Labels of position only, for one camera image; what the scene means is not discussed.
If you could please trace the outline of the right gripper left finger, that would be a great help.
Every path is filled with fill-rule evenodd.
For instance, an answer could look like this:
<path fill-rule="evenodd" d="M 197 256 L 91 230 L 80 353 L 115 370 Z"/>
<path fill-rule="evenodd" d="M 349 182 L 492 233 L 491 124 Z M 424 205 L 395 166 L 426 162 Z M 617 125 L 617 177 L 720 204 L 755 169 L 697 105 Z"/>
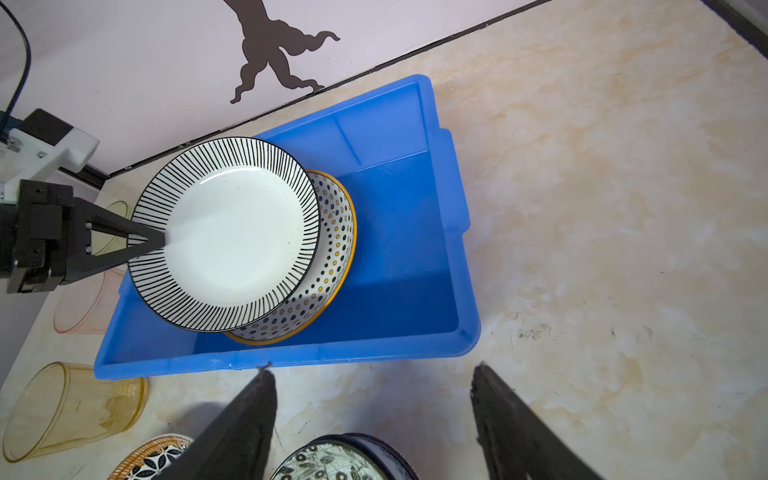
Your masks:
<path fill-rule="evenodd" d="M 278 407 L 274 375 L 259 371 L 161 479 L 261 479 Z"/>

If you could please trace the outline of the polka dot yellow-rimmed plate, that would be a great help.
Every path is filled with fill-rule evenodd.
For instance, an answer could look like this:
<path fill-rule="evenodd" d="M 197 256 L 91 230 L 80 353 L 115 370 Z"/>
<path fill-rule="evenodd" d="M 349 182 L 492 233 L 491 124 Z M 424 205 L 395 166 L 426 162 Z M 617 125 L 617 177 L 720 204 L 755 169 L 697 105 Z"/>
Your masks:
<path fill-rule="evenodd" d="M 320 238 L 314 260 L 293 296 L 267 317 L 227 333 L 246 345 L 284 341 L 313 323 L 333 302 L 353 262 L 358 226 L 351 195 L 327 173 L 311 170 L 320 206 Z"/>

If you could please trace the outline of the black striped white plate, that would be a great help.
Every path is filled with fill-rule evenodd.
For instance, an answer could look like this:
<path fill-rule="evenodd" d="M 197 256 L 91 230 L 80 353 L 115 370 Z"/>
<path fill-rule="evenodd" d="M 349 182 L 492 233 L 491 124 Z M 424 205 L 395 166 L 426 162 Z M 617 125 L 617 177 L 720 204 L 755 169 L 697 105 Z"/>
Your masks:
<path fill-rule="evenodd" d="M 176 156 L 144 187 L 131 219 L 165 236 L 127 263 L 139 297 L 176 327 L 214 333 L 263 319 L 298 290 L 321 225 L 308 170 L 251 137 Z"/>

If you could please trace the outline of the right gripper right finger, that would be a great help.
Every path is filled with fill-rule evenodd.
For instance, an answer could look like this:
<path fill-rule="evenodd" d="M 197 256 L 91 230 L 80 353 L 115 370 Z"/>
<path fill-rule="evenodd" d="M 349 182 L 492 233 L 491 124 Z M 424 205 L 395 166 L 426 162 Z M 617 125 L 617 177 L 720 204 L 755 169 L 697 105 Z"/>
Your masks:
<path fill-rule="evenodd" d="M 491 479 L 598 479 L 487 364 L 474 369 L 471 402 Z"/>

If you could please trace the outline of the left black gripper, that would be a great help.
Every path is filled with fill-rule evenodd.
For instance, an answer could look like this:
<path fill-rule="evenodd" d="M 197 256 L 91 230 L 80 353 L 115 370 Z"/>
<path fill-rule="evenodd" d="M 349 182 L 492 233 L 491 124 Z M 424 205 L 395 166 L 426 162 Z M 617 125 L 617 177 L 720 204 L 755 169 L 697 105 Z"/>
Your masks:
<path fill-rule="evenodd" d="M 8 294 L 69 285 L 162 249 L 165 233 L 73 196 L 73 188 L 23 180 L 1 205 L 1 278 Z"/>

